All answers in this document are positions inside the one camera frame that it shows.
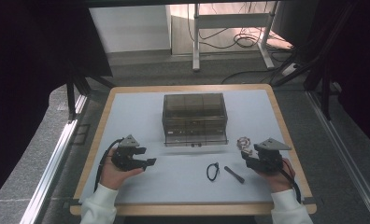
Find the white sleeve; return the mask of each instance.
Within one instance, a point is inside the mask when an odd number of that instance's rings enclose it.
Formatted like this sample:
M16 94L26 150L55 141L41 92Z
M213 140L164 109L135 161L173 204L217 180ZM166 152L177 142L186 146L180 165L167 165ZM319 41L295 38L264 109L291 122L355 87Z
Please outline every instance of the white sleeve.
M82 204L82 220L80 223L113 223L116 216L114 204L117 195L117 190L108 189L98 184L95 193Z
M313 223L304 205L295 200L292 189L272 193L275 208L272 219L275 224L310 224Z

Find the transparent box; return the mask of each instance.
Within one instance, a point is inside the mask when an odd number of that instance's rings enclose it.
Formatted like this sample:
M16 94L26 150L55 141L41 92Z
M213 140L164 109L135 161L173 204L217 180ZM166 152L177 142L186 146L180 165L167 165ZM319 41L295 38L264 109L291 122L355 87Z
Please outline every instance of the transparent box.
M162 122L167 147L226 145L227 120L222 93L164 96Z

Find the gray carpet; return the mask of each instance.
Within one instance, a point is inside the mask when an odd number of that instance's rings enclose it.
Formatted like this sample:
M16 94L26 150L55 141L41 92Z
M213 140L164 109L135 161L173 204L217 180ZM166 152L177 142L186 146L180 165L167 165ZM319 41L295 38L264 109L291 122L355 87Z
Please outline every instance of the gray carpet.
M263 62L258 57L252 55L234 56L236 59L214 57L216 56L206 56L204 60L202 59L202 70L199 73L192 72L192 63L186 59L167 63L112 64L114 77L108 80L118 86L220 84L231 74L251 70L254 73L234 76L227 79L225 84L260 83L269 79L270 72L255 72L265 71ZM275 95L318 206L317 213L311 217L315 223L324 224L370 223L370 214L363 199L337 156L306 94L301 91L304 78L298 77L276 88ZM109 89L100 83L91 79L89 82L92 93L80 118L76 136L64 155L59 174L53 181L36 223L80 222L79 217L69 213L68 206L72 203L72 195L77 187L109 92ZM67 111L63 110L65 102L65 87L61 87L50 96L50 108L39 130L12 176L0 191L0 223L20 222L63 130L67 119ZM351 145L353 159L370 182L370 141L343 111L335 97L331 99L331 114L344 141ZM255 219L259 224L272 223L270 217ZM169 218L164 221L176 223ZM120 217L115 221L122 222ZM231 217L222 218L216 223L250 222L243 217Z

